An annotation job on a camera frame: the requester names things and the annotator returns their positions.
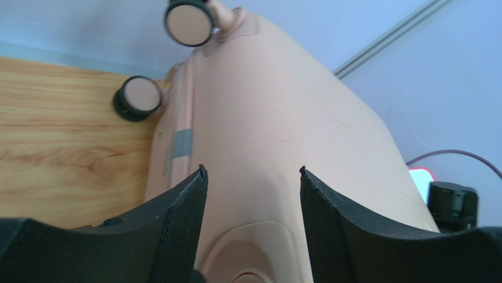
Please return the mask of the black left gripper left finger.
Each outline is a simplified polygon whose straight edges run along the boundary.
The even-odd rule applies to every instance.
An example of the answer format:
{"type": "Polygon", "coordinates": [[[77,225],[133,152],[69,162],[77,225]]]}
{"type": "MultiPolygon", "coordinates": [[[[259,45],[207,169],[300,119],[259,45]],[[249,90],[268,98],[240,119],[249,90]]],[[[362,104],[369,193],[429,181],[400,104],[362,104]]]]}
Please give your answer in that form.
{"type": "Polygon", "coordinates": [[[98,226],[1,219],[2,282],[204,282],[194,262],[208,189],[200,166],[98,226]]]}

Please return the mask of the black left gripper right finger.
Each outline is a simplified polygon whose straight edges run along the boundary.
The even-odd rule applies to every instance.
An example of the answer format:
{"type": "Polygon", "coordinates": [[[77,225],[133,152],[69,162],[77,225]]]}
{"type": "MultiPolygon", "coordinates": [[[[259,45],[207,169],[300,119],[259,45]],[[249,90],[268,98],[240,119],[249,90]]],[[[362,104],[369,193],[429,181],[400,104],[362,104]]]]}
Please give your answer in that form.
{"type": "Polygon", "coordinates": [[[457,233],[382,216],[300,169],[300,202],[315,282],[500,282],[501,228],[457,233]]]}

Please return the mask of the pink suitcase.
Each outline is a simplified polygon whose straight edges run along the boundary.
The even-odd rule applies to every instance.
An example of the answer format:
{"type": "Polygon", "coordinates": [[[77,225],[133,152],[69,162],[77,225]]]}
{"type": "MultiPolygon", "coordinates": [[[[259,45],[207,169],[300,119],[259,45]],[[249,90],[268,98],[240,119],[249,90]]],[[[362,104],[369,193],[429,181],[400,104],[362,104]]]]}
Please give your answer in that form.
{"type": "Polygon", "coordinates": [[[193,52],[163,84],[127,79],[114,108],[134,122],[161,113],[146,200],[205,166],[195,268],[207,282],[312,282],[304,166],[381,215],[437,231],[384,122],[277,25],[219,1],[170,1],[164,28],[193,52]]]}

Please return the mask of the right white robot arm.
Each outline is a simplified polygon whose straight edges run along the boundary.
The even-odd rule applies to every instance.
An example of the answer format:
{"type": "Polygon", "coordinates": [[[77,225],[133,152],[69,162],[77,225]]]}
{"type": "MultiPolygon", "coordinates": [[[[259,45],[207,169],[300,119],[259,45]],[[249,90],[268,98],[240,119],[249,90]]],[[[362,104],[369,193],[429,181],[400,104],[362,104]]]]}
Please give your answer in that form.
{"type": "Polygon", "coordinates": [[[450,182],[431,182],[428,209],[442,233],[456,233],[477,227],[478,192],[450,182]]]}

